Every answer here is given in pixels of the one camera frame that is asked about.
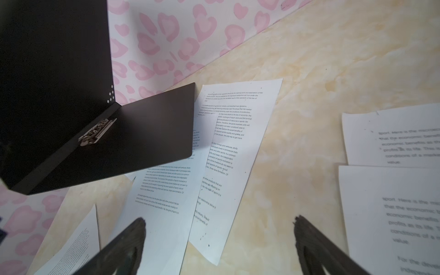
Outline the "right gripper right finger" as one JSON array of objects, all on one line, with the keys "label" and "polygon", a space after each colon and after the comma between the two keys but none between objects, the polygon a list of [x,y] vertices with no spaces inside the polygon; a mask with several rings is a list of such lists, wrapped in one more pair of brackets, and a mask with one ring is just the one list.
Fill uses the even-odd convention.
[{"label": "right gripper right finger", "polygon": [[304,275],[366,275],[368,272],[339,249],[304,216],[294,221],[299,263]]}]

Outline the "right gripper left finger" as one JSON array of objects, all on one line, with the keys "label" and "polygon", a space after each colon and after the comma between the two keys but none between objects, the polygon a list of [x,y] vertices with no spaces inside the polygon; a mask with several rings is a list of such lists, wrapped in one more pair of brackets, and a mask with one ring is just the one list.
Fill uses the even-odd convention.
[{"label": "right gripper left finger", "polygon": [[146,222],[139,217],[116,236],[76,275],[135,275],[141,264]]}]

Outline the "printed paper sheet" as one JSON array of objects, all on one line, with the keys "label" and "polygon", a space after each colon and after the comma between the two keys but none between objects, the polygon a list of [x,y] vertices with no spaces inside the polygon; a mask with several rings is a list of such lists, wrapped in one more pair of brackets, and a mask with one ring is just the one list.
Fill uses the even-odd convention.
[{"label": "printed paper sheet", "polygon": [[440,171],[340,166],[349,256],[372,275],[440,272]]},{"label": "printed paper sheet", "polygon": [[145,220],[139,275],[180,273],[217,119],[194,119],[191,157],[136,173],[112,236],[139,217]]},{"label": "printed paper sheet", "polygon": [[100,252],[96,206],[81,221],[65,245],[37,275],[72,275]]}]

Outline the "blue folder black inside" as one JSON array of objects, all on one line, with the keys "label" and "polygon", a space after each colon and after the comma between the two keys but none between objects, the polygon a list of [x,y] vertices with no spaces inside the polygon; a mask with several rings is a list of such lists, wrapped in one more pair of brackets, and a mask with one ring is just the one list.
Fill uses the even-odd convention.
[{"label": "blue folder black inside", "polygon": [[195,84],[116,101],[108,1],[1,2],[1,181],[33,195],[191,156]]}]

